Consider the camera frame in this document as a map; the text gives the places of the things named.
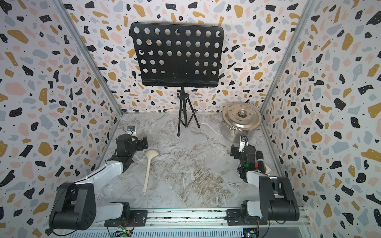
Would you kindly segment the stainless steel pot lid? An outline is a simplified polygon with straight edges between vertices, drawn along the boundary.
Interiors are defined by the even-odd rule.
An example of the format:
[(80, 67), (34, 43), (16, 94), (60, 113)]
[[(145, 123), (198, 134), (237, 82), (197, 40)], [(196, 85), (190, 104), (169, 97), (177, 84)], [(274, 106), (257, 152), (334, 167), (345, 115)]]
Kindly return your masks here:
[(222, 110), (222, 118), (228, 128), (239, 131), (253, 131), (262, 123), (259, 107), (244, 102), (226, 105)]

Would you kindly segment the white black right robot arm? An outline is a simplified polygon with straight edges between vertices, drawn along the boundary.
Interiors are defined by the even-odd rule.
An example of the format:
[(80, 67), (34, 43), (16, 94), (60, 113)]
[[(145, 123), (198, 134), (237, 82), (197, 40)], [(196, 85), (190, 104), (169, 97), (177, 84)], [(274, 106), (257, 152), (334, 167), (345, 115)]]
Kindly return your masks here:
[(259, 192), (258, 198), (243, 201), (239, 214), (231, 218), (245, 225), (299, 220), (300, 209), (290, 180), (268, 175), (261, 151), (242, 142), (238, 147), (231, 146), (230, 156), (240, 161), (237, 168), (240, 178)]

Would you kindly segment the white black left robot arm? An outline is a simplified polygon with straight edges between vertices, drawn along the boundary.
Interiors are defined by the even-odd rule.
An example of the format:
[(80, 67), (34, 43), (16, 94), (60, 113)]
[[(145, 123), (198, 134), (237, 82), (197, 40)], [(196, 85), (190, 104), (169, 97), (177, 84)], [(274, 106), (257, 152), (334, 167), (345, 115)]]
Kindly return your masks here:
[(55, 201), (49, 216), (51, 230), (66, 229), (84, 231), (92, 224), (114, 222), (129, 224), (133, 221), (127, 202), (110, 202), (98, 205), (95, 195), (115, 177), (124, 173), (134, 162), (137, 151), (148, 148), (146, 137), (138, 139), (122, 134), (116, 139), (116, 151), (106, 164), (75, 182), (66, 182), (57, 188)]

